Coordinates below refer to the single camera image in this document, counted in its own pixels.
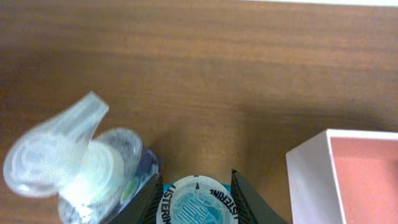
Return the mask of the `clear pump soap bottle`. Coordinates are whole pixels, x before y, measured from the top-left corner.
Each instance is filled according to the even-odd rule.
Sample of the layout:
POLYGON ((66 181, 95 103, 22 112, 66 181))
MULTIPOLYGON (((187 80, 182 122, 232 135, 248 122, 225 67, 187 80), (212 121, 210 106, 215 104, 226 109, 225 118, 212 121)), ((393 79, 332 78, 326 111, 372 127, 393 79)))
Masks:
POLYGON ((10 148, 3 175, 16 194, 58 196, 63 223, 108 223, 159 171, 153 152, 128 128, 96 129, 109 110, 90 92, 28 130, 10 148))

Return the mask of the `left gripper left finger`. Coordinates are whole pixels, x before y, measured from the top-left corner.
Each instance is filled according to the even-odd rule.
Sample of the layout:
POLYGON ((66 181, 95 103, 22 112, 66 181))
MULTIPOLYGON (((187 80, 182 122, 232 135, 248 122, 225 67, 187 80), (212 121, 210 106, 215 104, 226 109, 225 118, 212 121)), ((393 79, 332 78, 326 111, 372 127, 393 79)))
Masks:
POLYGON ((163 194, 163 178, 156 173, 109 224, 156 224, 157 209, 163 194))

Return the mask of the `blue mouthwash bottle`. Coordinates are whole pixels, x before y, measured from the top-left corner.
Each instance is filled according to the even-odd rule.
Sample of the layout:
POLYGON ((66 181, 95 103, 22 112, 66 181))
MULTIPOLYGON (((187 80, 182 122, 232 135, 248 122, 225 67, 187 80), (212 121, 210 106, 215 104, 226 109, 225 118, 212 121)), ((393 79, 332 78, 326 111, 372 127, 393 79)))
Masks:
POLYGON ((164 187, 157 224, 238 224, 229 188, 203 175, 184 177, 164 187))

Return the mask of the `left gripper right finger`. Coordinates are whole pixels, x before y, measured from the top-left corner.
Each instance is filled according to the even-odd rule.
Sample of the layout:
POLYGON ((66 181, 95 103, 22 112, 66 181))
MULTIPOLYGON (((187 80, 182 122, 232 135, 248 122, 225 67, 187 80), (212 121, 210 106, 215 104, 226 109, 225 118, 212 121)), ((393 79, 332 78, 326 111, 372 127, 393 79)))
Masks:
POLYGON ((238 223, 243 224, 287 224, 255 188, 237 170, 231 171, 231 196, 236 204, 238 223))

